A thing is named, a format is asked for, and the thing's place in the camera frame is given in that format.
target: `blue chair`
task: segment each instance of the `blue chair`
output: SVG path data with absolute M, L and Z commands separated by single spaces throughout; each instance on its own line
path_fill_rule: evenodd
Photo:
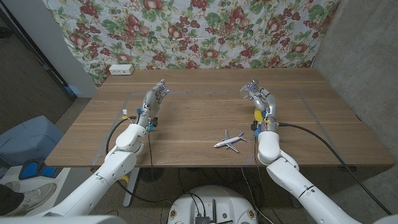
M 63 133 L 45 116 L 19 124 L 0 135 L 0 159 L 10 166 L 47 158 Z

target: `white power strip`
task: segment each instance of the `white power strip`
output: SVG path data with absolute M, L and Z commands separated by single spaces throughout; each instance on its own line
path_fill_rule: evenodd
M 134 67 L 132 65 L 112 65 L 109 71 L 112 75 L 131 75 Z

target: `toy airplane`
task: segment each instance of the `toy airplane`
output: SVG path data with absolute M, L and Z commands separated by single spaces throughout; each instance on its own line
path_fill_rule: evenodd
M 239 153 L 239 151 L 232 145 L 232 143 L 239 141 L 240 139 L 246 141 L 246 139 L 243 137 L 243 133 L 242 132 L 238 137 L 235 138 L 229 138 L 228 137 L 228 132 L 225 130 L 225 138 L 214 145 L 214 147 L 221 147 L 221 146 L 226 146 L 227 149 L 231 148 L 233 149 L 235 152 Z

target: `white sneaker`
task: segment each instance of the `white sneaker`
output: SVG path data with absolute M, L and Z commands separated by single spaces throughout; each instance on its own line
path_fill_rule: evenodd
M 25 197 L 22 203 L 14 211 L 8 213 L 6 216 L 13 216 L 19 213 L 25 213 L 41 206 L 51 197 L 56 188 L 57 185 L 55 183 L 49 183 L 35 190 L 25 192 Z
M 4 184 L 4 186 L 6 186 L 9 189 L 11 189 L 13 192 L 18 192 L 19 191 L 19 183 L 16 182 L 16 181 L 8 182 L 8 183 Z

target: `flower pattern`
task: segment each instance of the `flower pattern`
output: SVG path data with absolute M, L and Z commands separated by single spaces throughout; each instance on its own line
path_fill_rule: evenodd
M 43 0 L 96 86 L 135 69 L 310 67 L 340 0 Z

